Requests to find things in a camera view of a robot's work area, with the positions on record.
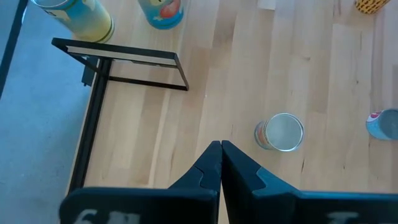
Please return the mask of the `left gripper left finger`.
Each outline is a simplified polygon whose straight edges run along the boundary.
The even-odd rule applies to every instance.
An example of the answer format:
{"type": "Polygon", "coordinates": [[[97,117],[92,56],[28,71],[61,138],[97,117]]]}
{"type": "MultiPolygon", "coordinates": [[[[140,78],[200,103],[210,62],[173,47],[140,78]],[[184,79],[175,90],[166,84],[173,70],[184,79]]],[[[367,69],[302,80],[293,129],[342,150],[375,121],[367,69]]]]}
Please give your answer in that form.
{"type": "Polygon", "coordinates": [[[221,164],[221,143],[213,141],[167,189],[76,190],[60,205],[60,223],[217,223],[221,164]]]}

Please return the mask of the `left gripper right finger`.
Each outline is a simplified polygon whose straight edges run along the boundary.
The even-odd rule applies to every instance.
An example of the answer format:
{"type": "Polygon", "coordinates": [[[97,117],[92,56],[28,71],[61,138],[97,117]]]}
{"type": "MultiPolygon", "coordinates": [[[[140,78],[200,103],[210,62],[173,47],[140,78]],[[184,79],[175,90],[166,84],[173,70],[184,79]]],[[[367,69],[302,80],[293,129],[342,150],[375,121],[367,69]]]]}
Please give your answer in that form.
{"type": "Polygon", "coordinates": [[[230,223],[397,223],[397,195],[296,189],[222,141],[230,223]]]}

